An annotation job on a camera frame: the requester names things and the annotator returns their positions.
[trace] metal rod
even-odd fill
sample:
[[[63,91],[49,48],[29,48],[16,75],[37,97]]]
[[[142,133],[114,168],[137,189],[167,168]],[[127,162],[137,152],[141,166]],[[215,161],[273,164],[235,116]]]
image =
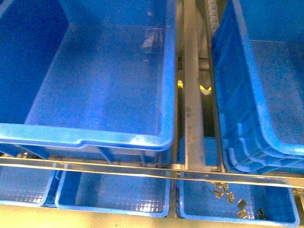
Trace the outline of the metal rod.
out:
[[[151,177],[185,181],[225,182],[249,185],[303,188],[304,177],[265,176],[236,173],[147,168],[125,165],[96,164],[78,161],[52,161],[0,157],[0,166],[47,170],[77,171],[111,175]]]

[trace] small metal part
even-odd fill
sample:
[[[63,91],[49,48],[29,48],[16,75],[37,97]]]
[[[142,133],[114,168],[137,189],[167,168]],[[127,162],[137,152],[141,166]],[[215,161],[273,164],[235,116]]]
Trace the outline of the small metal part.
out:
[[[226,196],[227,196],[227,203],[233,203],[233,200],[234,200],[233,193],[232,192],[227,192]]]
[[[246,219],[248,218],[248,215],[247,215],[247,212],[246,210],[241,210],[237,213],[237,217],[240,218],[240,219]]]
[[[37,155],[29,152],[21,152],[17,155],[17,158],[39,159]]]
[[[223,189],[223,192],[227,192],[228,191],[228,184],[227,183],[222,183],[222,182],[210,182],[212,184],[214,184],[215,187]]]
[[[229,188],[228,184],[225,184],[223,186],[223,192],[228,192],[228,188]]]
[[[301,194],[302,192],[303,192],[303,189],[293,189],[293,194],[294,195]]]
[[[257,210],[257,217],[258,217],[259,220],[267,220],[263,209],[258,209]]]
[[[222,198],[222,196],[224,195],[224,193],[223,192],[221,192],[220,190],[218,190],[218,189],[214,189],[213,190],[213,193],[215,194],[215,197],[216,198]]]
[[[240,200],[238,201],[237,207],[238,207],[240,210],[243,210],[243,209],[245,208],[246,205],[247,205],[246,201],[240,199]]]

